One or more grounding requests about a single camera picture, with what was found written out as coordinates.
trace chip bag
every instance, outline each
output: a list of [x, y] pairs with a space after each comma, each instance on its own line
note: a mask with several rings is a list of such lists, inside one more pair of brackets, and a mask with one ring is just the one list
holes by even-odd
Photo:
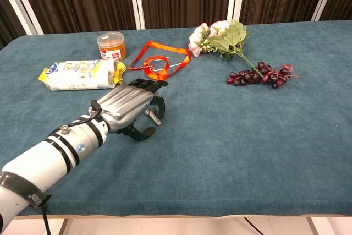
[[52, 91], [113, 88], [122, 84], [125, 71], [115, 60], [54, 62], [38, 79]]

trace fabric table cover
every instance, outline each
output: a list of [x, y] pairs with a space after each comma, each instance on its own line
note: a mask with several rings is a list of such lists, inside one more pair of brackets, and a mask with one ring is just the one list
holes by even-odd
[[[193, 58], [157, 92], [166, 115], [154, 135], [135, 142], [109, 134], [49, 189], [48, 214], [352, 215], [352, 22], [247, 28], [252, 62], [291, 63], [299, 78], [277, 90], [234, 87], [225, 80], [248, 68], [241, 58]], [[124, 63], [147, 41], [187, 47], [193, 30], [122, 31]], [[109, 91], [50, 91], [37, 79], [55, 61], [99, 58], [99, 34], [23, 36], [0, 51], [0, 168]], [[125, 73], [127, 83], [135, 78], [146, 77]], [[136, 121], [150, 125], [144, 114]]]

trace orange lanyard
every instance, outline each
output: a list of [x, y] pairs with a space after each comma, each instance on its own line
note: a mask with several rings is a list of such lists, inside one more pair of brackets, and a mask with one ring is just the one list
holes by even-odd
[[[139, 67], [133, 67], [133, 64], [135, 64], [146, 52], [146, 50], [148, 49], [148, 47], [154, 47], [157, 49], [162, 49], [165, 51], [170, 51], [170, 52], [175, 52], [175, 53], [181, 53], [186, 55], [186, 57], [184, 58], [184, 60], [180, 63], [179, 66], [177, 66], [175, 68], [175, 70], [173, 70], [171, 73], [167, 74], [170, 66], [169, 66], [169, 61], [168, 61], [168, 57], [163, 56], [163, 55], [154, 55], [149, 57], [147, 60], [144, 61], [143, 66], [139, 66]], [[152, 61], [164, 61], [165, 65], [164, 67], [158, 71], [157, 73], [154, 72], [153, 66], [152, 66]], [[160, 43], [156, 43], [153, 41], [149, 41], [146, 43], [146, 45], [143, 47], [142, 51], [139, 53], [139, 55], [131, 62], [131, 65], [128, 66], [128, 69], [130, 71], [138, 71], [138, 70], [142, 70], [144, 69], [145, 74], [152, 78], [152, 79], [156, 79], [156, 80], [166, 80], [167, 78], [169, 78], [171, 75], [173, 75], [174, 73], [176, 73], [179, 69], [181, 69], [182, 67], [185, 67], [189, 62], [191, 61], [191, 54], [187, 49], [184, 48], [175, 48], [175, 47], [171, 47], [171, 46], [167, 46], [164, 44], [160, 44]]]

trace jar lid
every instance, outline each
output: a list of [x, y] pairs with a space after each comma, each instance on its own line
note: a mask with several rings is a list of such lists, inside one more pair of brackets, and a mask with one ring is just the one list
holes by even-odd
[[104, 33], [97, 38], [97, 43], [99, 47], [105, 48], [114, 47], [123, 43], [123, 41], [123, 34], [117, 31]]

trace cable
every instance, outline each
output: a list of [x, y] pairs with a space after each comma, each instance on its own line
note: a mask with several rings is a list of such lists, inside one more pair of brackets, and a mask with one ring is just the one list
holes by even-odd
[[46, 206], [42, 207], [42, 214], [43, 214], [43, 219], [44, 219], [44, 225], [45, 225], [46, 233], [47, 233], [47, 235], [51, 235], [49, 222], [48, 222], [48, 217], [46, 215]]
[[[82, 121], [77, 121], [77, 122], [72, 122], [72, 123], [66, 124], [66, 126], [73, 127], [73, 126], [81, 125], [81, 124], [87, 123], [88, 121], [91, 121], [92, 119], [95, 119], [96, 117], [98, 117], [100, 115], [100, 113], [103, 111], [103, 109], [100, 107], [99, 103], [96, 100], [92, 100], [91, 105], [92, 105], [92, 110], [96, 111], [93, 116], [86, 118], [86, 119], [83, 119]], [[58, 130], [60, 130], [62, 126], [63, 125], [61, 125], [60, 127], [57, 127], [52, 132], [50, 132], [49, 136], [54, 134]]]
[[252, 222], [250, 222], [249, 220], [248, 220], [248, 218], [244, 218], [248, 223], [249, 223], [249, 225], [251, 225], [256, 231], [258, 231], [258, 233], [260, 234], [260, 235], [264, 235], [259, 229], [257, 229], [257, 227], [256, 226], [254, 226], [253, 225], [253, 223]]

